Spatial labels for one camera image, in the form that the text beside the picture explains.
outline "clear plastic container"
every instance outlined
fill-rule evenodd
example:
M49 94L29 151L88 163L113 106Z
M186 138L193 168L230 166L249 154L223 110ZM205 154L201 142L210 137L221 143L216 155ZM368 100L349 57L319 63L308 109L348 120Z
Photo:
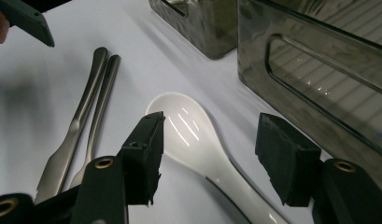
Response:
M149 0L149 4L210 59L237 46L236 0Z
M382 0L239 0L238 73L382 188Z

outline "spoon bowl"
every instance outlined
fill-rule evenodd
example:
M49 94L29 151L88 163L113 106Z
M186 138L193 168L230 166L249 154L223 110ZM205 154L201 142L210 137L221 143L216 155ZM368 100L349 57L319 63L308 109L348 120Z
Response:
M168 92L149 104L147 114L163 111L164 154L205 176L251 223L287 223L233 167L203 108L187 95Z

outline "white table surface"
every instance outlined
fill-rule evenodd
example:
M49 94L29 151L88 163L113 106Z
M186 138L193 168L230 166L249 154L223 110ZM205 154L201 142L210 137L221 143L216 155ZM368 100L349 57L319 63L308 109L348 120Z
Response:
M260 112L278 115L237 76L236 50L211 61L149 7L148 0L73 0L47 12L56 47L17 27L0 45L0 195L36 194L49 156L64 140L89 77L92 54L121 56L96 156L116 155L149 102L178 91L199 102L233 163L292 223L313 223L310 208L283 207L254 153ZM81 167L91 115L67 189ZM202 176L163 156L150 207L130 206L131 223L247 223Z

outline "silverware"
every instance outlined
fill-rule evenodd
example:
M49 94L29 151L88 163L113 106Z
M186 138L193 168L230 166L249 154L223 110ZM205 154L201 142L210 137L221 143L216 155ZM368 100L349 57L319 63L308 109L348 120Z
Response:
M50 156L45 166L45 170L37 187L35 203L41 203L57 195L63 187L64 179L77 147L78 139L91 109L94 95L97 93L103 77L107 58L108 50L106 48L99 48L94 51L92 70L77 112L71 121L63 143Z
M111 93L116 74L120 64L120 56L114 55L109 58L106 66L106 72L101 84L100 94L98 96L97 105L95 107L94 116L92 118L92 126L89 133L88 147L86 150L86 158L82 168L78 171L72 179L70 188L80 185L83 179L83 174L87 164L94 158L95 143L97 142L98 132L100 130L101 120L106 110L106 103L108 102L109 94Z

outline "white ceramic spoon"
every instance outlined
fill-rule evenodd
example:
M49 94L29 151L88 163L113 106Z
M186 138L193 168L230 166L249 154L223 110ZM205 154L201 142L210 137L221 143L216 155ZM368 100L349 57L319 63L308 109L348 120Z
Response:
M164 154L204 175L222 190L252 223L287 221L241 176L223 150L203 108L189 96L168 92L156 97L147 114L163 111Z

